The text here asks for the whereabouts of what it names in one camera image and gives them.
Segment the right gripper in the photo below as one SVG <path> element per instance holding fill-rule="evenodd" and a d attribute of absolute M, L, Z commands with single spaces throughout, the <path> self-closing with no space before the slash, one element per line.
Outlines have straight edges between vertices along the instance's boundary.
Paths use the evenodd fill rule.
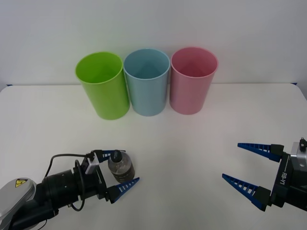
<path fill-rule="evenodd" d="M 278 207 L 283 207 L 285 203 L 288 203 L 306 211 L 307 173 L 294 170 L 290 155 L 283 154 L 283 145 L 238 143 L 237 146 L 271 161 L 280 162 L 281 160 L 272 193 L 264 187 L 250 184 L 223 173 L 222 178 L 224 180 L 261 211 L 265 211 L 266 207 L 270 206 L 270 200 L 272 204 Z"/>

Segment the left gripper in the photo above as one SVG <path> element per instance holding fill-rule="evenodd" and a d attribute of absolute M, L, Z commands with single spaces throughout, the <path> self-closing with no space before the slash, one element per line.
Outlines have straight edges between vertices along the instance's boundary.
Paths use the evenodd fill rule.
<path fill-rule="evenodd" d="M 112 162 L 118 163 L 123 160 L 124 152 L 121 150 L 94 150 L 94 165 L 111 159 Z M 107 188 L 104 177 L 99 166 L 96 167 L 92 174 L 79 173 L 77 171 L 78 194 L 81 200 L 97 195 L 98 199 L 110 200 L 111 204 L 118 201 L 128 190 L 130 190 L 138 181 L 139 177 L 122 184 L 114 185 Z"/>

